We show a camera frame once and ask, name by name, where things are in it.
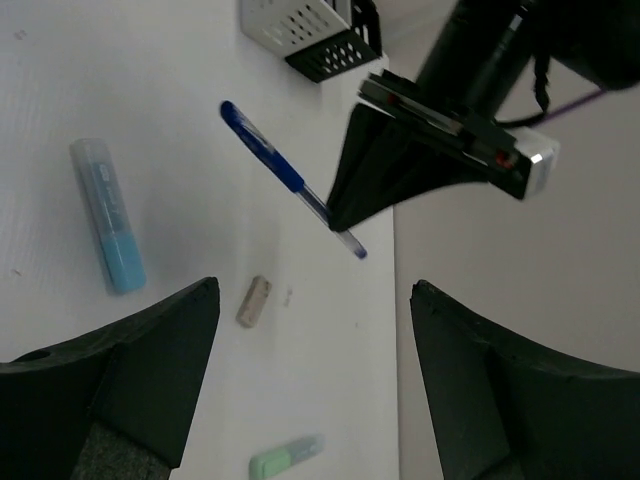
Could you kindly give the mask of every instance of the blue marker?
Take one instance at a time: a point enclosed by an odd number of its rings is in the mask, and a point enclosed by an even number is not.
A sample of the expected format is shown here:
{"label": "blue marker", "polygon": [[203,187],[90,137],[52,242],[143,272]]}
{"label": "blue marker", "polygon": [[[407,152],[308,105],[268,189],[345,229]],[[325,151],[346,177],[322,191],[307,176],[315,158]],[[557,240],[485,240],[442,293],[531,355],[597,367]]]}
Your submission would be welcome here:
{"label": "blue marker", "polygon": [[69,150],[82,176],[115,290],[127,293],[141,288],[147,276],[106,143],[85,138],[73,142]]}
{"label": "blue marker", "polygon": [[[240,140],[249,147],[249,150],[258,157],[258,160],[271,170],[271,172],[273,172],[289,190],[295,193],[300,200],[316,214],[322,223],[328,227],[329,210],[327,206],[304,183],[300,174],[298,174],[280,152],[264,138],[247,117],[229,101],[222,102],[220,105],[220,115],[227,125],[236,132]],[[366,249],[351,232],[347,230],[345,232],[334,233],[356,257],[362,260],[367,256]]]}

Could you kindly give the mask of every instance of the basket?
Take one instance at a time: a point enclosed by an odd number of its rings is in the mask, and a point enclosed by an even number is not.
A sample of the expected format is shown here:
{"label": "basket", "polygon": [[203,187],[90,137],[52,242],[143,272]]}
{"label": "basket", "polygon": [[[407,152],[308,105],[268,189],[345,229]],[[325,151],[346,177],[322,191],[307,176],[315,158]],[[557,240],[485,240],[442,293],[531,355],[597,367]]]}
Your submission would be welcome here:
{"label": "basket", "polygon": [[308,79],[319,83],[381,56],[380,17],[376,6],[371,0],[353,0],[349,29],[285,60]]}
{"label": "basket", "polygon": [[285,58],[349,29],[351,0],[241,0],[241,28]]}

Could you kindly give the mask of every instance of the robotic arm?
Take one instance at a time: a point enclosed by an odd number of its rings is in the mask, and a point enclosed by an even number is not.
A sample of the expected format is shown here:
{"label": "robotic arm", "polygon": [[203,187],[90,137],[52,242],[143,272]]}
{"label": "robotic arm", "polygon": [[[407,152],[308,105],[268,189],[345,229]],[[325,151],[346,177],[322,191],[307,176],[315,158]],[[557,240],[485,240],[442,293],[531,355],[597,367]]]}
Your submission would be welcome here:
{"label": "robotic arm", "polygon": [[[343,231],[414,196],[491,183],[523,200],[540,192],[559,143],[531,128],[545,120],[555,58],[602,90],[640,81],[636,0],[459,0],[415,82],[370,75],[354,108],[328,199]],[[495,115],[533,59],[540,113]]]}

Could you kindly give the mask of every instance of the white table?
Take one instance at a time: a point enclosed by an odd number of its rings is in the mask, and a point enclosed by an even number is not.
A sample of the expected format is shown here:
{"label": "white table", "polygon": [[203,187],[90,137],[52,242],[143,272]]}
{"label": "white table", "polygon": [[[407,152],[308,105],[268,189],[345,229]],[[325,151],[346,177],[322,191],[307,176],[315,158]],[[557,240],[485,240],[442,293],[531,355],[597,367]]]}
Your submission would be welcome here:
{"label": "white table", "polygon": [[[316,86],[239,31],[232,0],[0,3],[0,361],[94,330],[204,276],[222,314],[183,465],[242,479],[249,458],[322,432],[287,479],[398,478],[390,212],[358,261],[231,133],[231,99],[321,196],[360,79]],[[105,287],[68,144],[104,138],[147,286]],[[234,321],[252,277],[274,289]]]}

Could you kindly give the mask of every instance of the stain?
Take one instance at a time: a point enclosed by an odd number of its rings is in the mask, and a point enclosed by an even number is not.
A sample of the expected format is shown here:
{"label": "stain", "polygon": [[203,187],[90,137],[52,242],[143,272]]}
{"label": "stain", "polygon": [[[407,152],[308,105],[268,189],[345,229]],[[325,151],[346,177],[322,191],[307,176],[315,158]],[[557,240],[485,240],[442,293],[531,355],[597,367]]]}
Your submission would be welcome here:
{"label": "stain", "polygon": [[284,303],[282,304],[283,307],[288,307],[289,304],[291,303],[291,297],[293,296],[293,288],[292,287],[287,287],[287,296],[284,299]]}

